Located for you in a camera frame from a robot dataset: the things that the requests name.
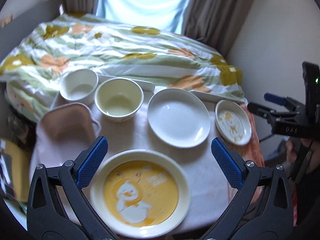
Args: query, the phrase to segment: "rim of plate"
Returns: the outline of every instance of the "rim of plate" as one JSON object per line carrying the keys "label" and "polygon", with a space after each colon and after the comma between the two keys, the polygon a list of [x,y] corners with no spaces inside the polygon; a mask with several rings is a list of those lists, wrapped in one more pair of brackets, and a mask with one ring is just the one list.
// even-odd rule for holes
{"label": "rim of plate", "polygon": [[[232,140],[230,140],[226,135],[225,133],[221,130],[220,128],[220,124],[218,123],[218,110],[219,110],[219,107],[221,104],[223,103],[226,103],[228,102],[228,104],[231,104],[232,106],[234,106],[234,108],[237,108],[238,111],[241,111],[244,113],[244,116],[245,116],[245,121],[248,122],[249,126],[250,126],[250,129],[249,129],[249,135],[248,137],[245,139],[245,140],[241,140],[240,142],[234,142]],[[216,126],[217,126],[217,129],[219,131],[219,133],[223,136],[224,139],[226,139],[228,142],[232,143],[232,144],[235,144],[235,145],[239,145],[239,146],[244,146],[246,145],[247,143],[249,143],[250,139],[251,139],[251,136],[252,136],[252,127],[251,127],[251,123],[250,123],[250,120],[246,114],[246,112],[241,108],[241,106],[239,106],[237,103],[231,101],[231,100],[220,100],[217,104],[216,104],[216,109],[215,109],[215,123],[216,123]]]}
{"label": "rim of plate", "polygon": [[[166,220],[157,225],[139,228],[125,224],[111,214],[104,201],[103,189],[107,176],[116,167],[131,161],[149,161],[155,163],[169,172],[177,184],[179,191],[177,206]],[[100,165],[89,188],[90,203],[106,225],[118,234],[138,239],[154,238],[172,231],[183,221],[190,205],[190,190],[187,177],[181,166],[170,157],[152,150],[129,150],[112,156]]]}
{"label": "rim of plate", "polygon": [[[190,146],[190,145],[189,145],[189,146],[184,146],[184,145],[181,145],[181,144],[175,144],[175,143],[172,143],[172,142],[170,142],[170,141],[168,141],[168,140],[165,140],[165,139],[162,138],[162,137],[159,135],[159,133],[156,131],[156,129],[155,129],[155,127],[154,127],[154,124],[152,124],[152,123],[150,122],[150,119],[149,119],[149,106],[150,106],[150,104],[152,103],[152,101],[154,100],[155,97],[159,96],[159,95],[162,94],[162,93],[169,93],[170,90],[171,90],[171,91],[172,91],[172,90],[179,91],[179,92],[181,92],[181,93],[183,93],[183,94],[185,94],[185,95],[190,96],[191,98],[195,99],[195,101],[198,103],[198,105],[199,105],[200,108],[205,109],[206,118],[207,118],[207,123],[208,123],[208,125],[207,125],[208,127],[207,127],[207,129],[206,129],[207,132],[205,133],[205,137],[204,137],[202,140],[198,141],[197,143],[195,143],[195,144],[193,144],[193,145],[191,145],[191,146]],[[159,92],[155,93],[155,94],[151,97],[151,99],[150,99],[150,101],[149,101],[149,103],[148,103],[147,119],[148,119],[148,123],[149,123],[152,131],[155,133],[155,135],[156,135],[159,139],[161,139],[163,142],[165,142],[165,143],[167,143],[167,144],[169,144],[169,145],[171,145],[171,146],[174,146],[174,147],[177,147],[177,148],[184,148],[184,149],[186,149],[186,148],[193,148],[193,147],[196,147],[196,146],[200,145],[201,143],[203,143],[203,142],[207,139],[207,137],[209,136],[210,128],[211,128],[211,121],[210,121],[209,112],[208,112],[207,108],[205,107],[204,103],[203,103],[197,96],[195,96],[194,94],[190,93],[189,91],[186,91],[186,90],[184,90],[184,89],[179,89],[179,88],[166,88],[166,89],[160,90]]]}

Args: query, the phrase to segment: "white tablecloth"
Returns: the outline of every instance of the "white tablecloth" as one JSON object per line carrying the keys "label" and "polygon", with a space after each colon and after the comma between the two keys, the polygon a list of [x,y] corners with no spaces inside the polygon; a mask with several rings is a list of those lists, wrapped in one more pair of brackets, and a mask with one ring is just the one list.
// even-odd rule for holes
{"label": "white tablecloth", "polygon": [[[122,123],[108,121],[93,104],[90,109],[92,116],[101,123],[100,135],[109,142],[108,153],[103,160],[132,149],[149,149],[163,153],[181,165],[188,179],[191,202],[187,216],[172,231],[172,234],[192,231],[213,224],[228,206],[228,181],[223,175],[211,153],[211,141],[219,135],[215,125],[215,104],[204,102],[209,111],[211,130],[208,138],[199,146],[189,149],[178,149],[161,141],[151,130],[147,120],[148,103],[153,96],[144,92],[144,102],[133,119]],[[60,98],[57,105],[65,104]],[[30,164],[30,177],[39,163],[35,154]],[[89,199],[89,188],[83,192]],[[66,204],[63,190],[58,190],[70,220],[78,222],[71,207]]]}

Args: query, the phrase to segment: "bowl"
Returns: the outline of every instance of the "bowl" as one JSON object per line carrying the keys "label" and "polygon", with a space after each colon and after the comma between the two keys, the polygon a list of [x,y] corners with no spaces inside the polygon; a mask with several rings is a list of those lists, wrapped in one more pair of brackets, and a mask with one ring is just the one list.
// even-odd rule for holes
{"label": "bowl", "polygon": [[[159,183],[165,180],[159,180],[159,179],[157,180],[156,176],[148,177],[148,175],[144,174],[144,172],[146,173],[148,172],[148,169],[151,169],[150,167],[148,168],[148,166],[145,166],[141,170],[140,178],[139,178],[140,180],[139,184],[150,182],[149,184],[145,184],[147,186],[144,186],[143,188],[141,187],[139,189],[137,186],[137,183],[130,182],[128,179],[126,179],[125,182],[123,183],[121,182],[123,181],[123,179],[116,178],[116,180],[112,182],[114,184],[110,184],[110,185],[115,185],[112,188],[110,187],[111,194],[107,194],[105,192],[106,191],[105,185],[107,182],[110,182],[108,175],[112,171],[115,172],[114,170],[118,168],[120,169],[120,171],[116,170],[116,175],[122,176],[121,168],[119,166],[124,163],[130,163],[134,161],[145,161],[145,162],[153,163],[154,165],[160,166],[163,170],[165,170],[167,173],[169,173],[172,176],[176,184],[176,187],[178,189],[177,203],[173,212],[169,213],[170,214],[169,217],[159,224],[150,225],[150,226],[133,226],[127,222],[121,221],[118,218],[116,218],[112,214],[111,209],[108,208],[106,204],[104,194],[106,194],[108,198],[111,198],[111,194],[115,194],[118,200],[117,202],[114,203],[114,206],[116,206],[117,208],[120,208],[119,213],[124,212],[124,214],[122,214],[124,216],[130,214],[130,212],[132,212],[132,216],[135,219],[137,219],[139,216],[143,216],[143,212],[145,211],[139,210],[139,207],[141,207],[142,209],[154,208],[155,210],[153,210],[153,212],[156,212],[156,214],[159,214],[161,209],[158,211],[158,206],[156,206],[157,204],[155,206],[150,206],[150,204],[152,203],[148,201],[148,198],[146,200],[146,196],[148,196],[148,192],[153,190],[153,195],[150,194],[153,198],[161,197],[161,194],[163,194],[163,191],[159,189],[157,190],[157,187],[159,187]],[[129,187],[131,191],[126,192],[123,189],[124,185],[126,187]],[[106,225],[108,225],[108,227],[110,227],[110,229],[116,232],[117,234],[120,234],[126,237],[131,237],[131,238],[138,238],[138,239],[154,238],[170,232],[171,230],[176,228],[185,218],[189,208],[189,203],[190,203],[190,192],[188,188],[188,183],[182,168],[174,160],[167,157],[166,155],[158,152],[150,151],[150,150],[130,150],[130,151],[119,153],[111,157],[98,168],[89,187],[90,187],[90,203],[92,207],[95,209],[95,211],[97,212],[97,214],[106,223]],[[121,208],[121,197],[119,197],[120,195],[118,194],[126,195],[128,198],[131,197],[130,200],[128,200],[127,202],[124,202],[125,205],[123,205],[122,208]],[[149,211],[148,215],[145,215],[145,217],[143,217],[143,219],[145,219],[144,221],[147,220],[146,217],[150,216],[150,213],[151,211]]]}
{"label": "bowl", "polygon": [[69,103],[78,102],[89,106],[94,101],[98,75],[90,69],[69,73],[60,84],[60,94]]}
{"label": "bowl", "polygon": [[125,78],[112,78],[98,87],[95,103],[107,119],[123,122],[136,114],[143,98],[143,91],[136,82]]}
{"label": "bowl", "polygon": [[235,145],[246,145],[251,139],[251,124],[245,111],[235,102],[221,100],[215,109],[215,123],[223,138]]}
{"label": "bowl", "polygon": [[148,122],[165,143],[190,148],[202,143],[210,132],[210,117],[202,101],[188,91],[159,91],[148,105]]}

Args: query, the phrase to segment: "blue handle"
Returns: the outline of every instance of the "blue handle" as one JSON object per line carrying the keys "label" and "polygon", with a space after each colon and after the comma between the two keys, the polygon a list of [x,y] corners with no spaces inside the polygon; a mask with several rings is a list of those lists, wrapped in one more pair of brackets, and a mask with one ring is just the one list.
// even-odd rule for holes
{"label": "blue handle", "polygon": [[243,185],[242,172],[217,138],[211,143],[211,152],[230,186],[239,190]]}
{"label": "blue handle", "polygon": [[273,95],[270,93],[265,93],[263,97],[266,101],[271,102],[271,103],[275,103],[280,106],[285,106],[287,103],[286,98],[279,97],[279,96],[276,96],[276,95]]}
{"label": "blue handle", "polygon": [[108,152],[108,141],[102,138],[92,149],[86,160],[77,171],[76,184],[79,188],[88,187],[103,158]]}

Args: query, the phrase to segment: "bed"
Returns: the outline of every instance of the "bed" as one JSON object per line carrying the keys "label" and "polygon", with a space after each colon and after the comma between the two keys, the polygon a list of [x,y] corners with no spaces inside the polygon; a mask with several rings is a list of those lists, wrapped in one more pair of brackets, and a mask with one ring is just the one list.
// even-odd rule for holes
{"label": "bed", "polygon": [[50,109],[61,79],[80,68],[148,81],[155,92],[176,87],[246,102],[241,70],[215,49],[179,34],[90,14],[62,14],[40,23],[4,57],[0,81],[7,82],[7,101],[37,122]]}

